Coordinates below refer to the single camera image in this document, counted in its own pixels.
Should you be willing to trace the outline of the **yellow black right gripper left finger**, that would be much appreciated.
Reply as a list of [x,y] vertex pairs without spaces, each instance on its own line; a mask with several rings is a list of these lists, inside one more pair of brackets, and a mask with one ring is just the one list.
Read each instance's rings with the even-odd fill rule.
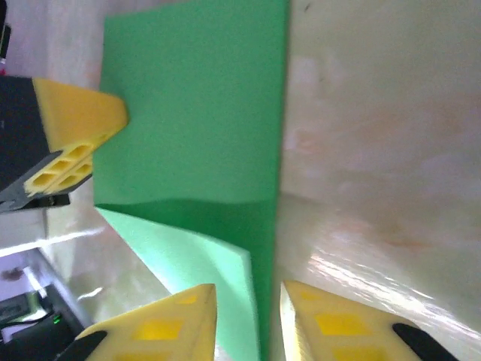
[[200,284],[81,332],[74,360],[213,360],[216,287]]

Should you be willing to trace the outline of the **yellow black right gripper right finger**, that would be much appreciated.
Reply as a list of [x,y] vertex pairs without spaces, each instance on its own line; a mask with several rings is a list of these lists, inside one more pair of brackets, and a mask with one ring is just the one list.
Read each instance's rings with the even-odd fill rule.
[[287,360],[453,360],[415,323],[300,281],[284,281],[280,319]]

